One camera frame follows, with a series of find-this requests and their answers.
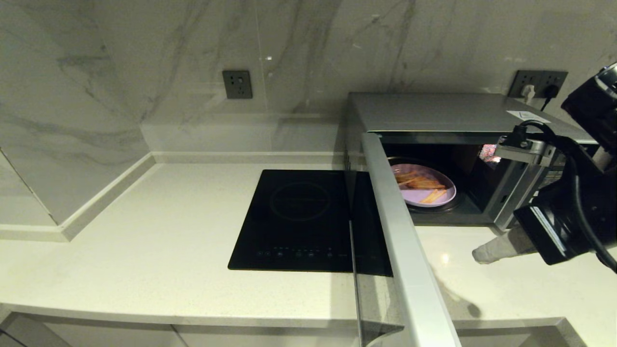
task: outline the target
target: french fries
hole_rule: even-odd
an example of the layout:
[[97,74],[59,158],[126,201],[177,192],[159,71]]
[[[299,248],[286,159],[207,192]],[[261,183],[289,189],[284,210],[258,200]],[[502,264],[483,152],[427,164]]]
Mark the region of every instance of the french fries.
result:
[[433,189],[433,191],[431,192],[431,194],[429,194],[427,197],[425,197],[424,199],[420,200],[420,203],[423,204],[432,204],[434,203],[437,199],[439,199],[443,194],[445,194],[446,190],[445,189]]
[[445,186],[434,178],[422,176],[417,171],[399,173],[394,175],[399,185],[405,185],[411,189],[445,189]]

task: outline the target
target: microwave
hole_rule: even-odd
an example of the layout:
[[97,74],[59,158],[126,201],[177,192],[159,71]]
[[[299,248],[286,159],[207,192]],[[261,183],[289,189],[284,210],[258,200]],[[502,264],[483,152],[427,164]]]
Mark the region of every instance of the microwave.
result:
[[[366,194],[358,187],[370,182],[392,267],[391,278],[355,275],[362,346],[460,346],[415,226],[485,225],[496,232],[514,226],[513,211],[558,180],[565,165],[559,153],[548,167],[494,155],[499,138],[530,116],[591,156],[599,148],[584,130],[501,94],[349,94],[343,121],[349,201]],[[448,176],[456,196],[439,207],[405,203],[391,169],[402,163]],[[383,290],[397,304],[376,313]]]

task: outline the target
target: induction cooktop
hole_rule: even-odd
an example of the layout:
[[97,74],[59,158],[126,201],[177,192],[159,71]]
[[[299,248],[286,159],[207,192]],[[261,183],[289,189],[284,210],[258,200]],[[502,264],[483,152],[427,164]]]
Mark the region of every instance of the induction cooktop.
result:
[[359,272],[391,275],[368,174],[359,174],[352,218],[343,171],[264,170],[228,268],[353,272],[353,225]]

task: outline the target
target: cabinet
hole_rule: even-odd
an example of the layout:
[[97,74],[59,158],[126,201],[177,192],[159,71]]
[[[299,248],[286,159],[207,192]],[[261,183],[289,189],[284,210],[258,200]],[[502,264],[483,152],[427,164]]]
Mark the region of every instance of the cabinet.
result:
[[[43,323],[24,314],[12,313],[0,327],[26,347],[70,347]],[[0,336],[0,347],[23,347],[7,335]]]
[[0,333],[0,347],[23,347],[7,335]]
[[518,328],[457,330],[462,347],[569,347],[585,346],[567,320],[556,325]]
[[27,347],[357,347],[356,328],[137,324],[32,316],[63,345]]
[[357,329],[176,325],[188,347],[357,347]]
[[185,347],[170,325],[39,319],[70,347]]

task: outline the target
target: electrical outlet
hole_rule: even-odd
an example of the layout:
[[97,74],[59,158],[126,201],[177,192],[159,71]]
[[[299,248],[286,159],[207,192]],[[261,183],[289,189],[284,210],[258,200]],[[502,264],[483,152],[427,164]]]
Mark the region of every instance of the electrical outlet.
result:
[[541,70],[519,70],[516,72],[516,76],[514,77],[514,81],[510,86],[510,91],[508,92],[508,96],[511,98],[522,98],[521,93],[523,92],[523,87],[526,85],[533,85],[536,91],[537,98],[537,90],[540,86],[540,81],[542,80],[542,74],[544,71]]
[[550,85],[556,85],[560,90],[568,76],[567,71],[554,70],[519,70],[516,72],[514,81],[510,86],[508,96],[511,98],[522,98],[521,93],[526,85],[533,85],[536,95],[534,98],[546,98],[544,91]]
[[540,83],[536,86],[536,98],[546,98],[545,90],[550,85],[555,85],[561,91],[561,86],[568,76],[567,71],[544,71]]
[[228,99],[252,99],[251,76],[248,71],[223,71]]

